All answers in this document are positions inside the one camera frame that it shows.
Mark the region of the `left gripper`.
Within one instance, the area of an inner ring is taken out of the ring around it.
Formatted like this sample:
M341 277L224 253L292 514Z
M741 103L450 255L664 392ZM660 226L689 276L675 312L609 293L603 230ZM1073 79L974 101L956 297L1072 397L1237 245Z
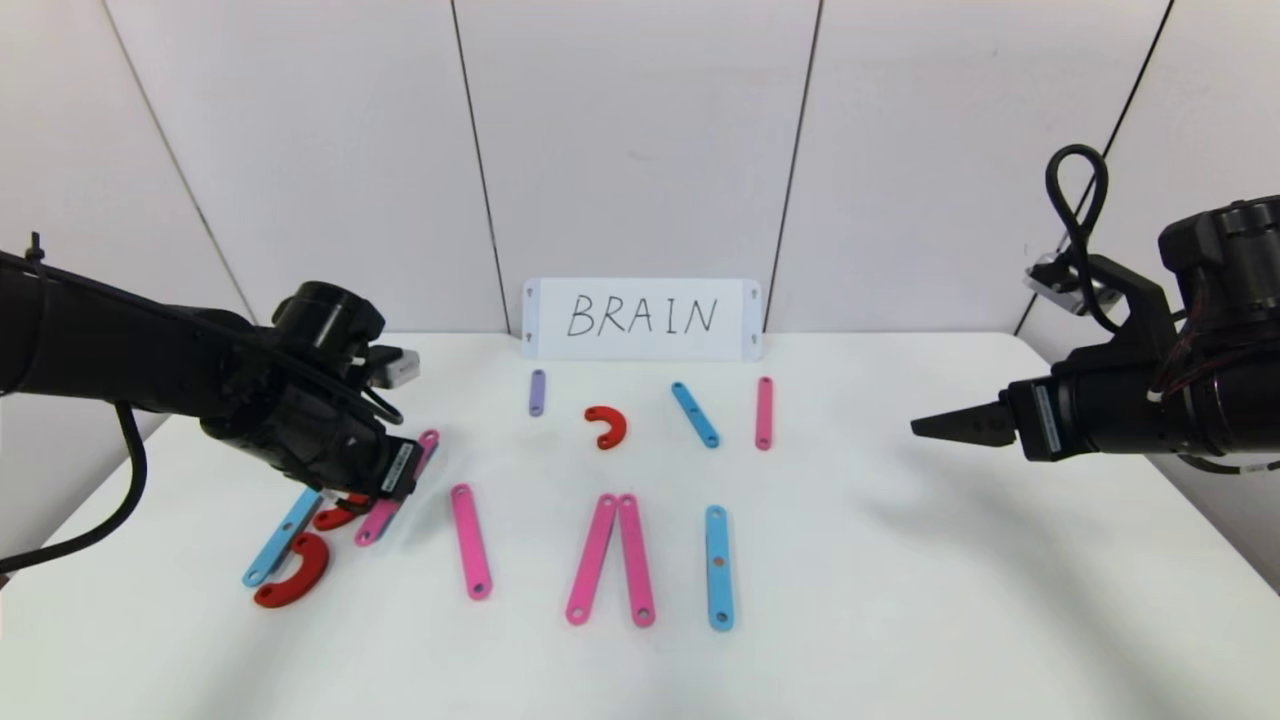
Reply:
M401 500L413 492L413 468L422 450L390 436L362 404L333 398L297 384L275 397L275 451L294 480L329 493L339 510L370 510L374 498Z

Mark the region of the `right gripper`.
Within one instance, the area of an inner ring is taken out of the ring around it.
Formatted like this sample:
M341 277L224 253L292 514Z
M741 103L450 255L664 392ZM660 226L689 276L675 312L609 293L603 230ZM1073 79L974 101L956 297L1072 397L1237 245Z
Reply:
M1050 374L1011 383L1000 400L913 419L914 436L1006 447L1018 441L1033 462L1085 454L1184 454L1193 450L1190 416L1176 401L1148 400L1142 365L1057 363Z

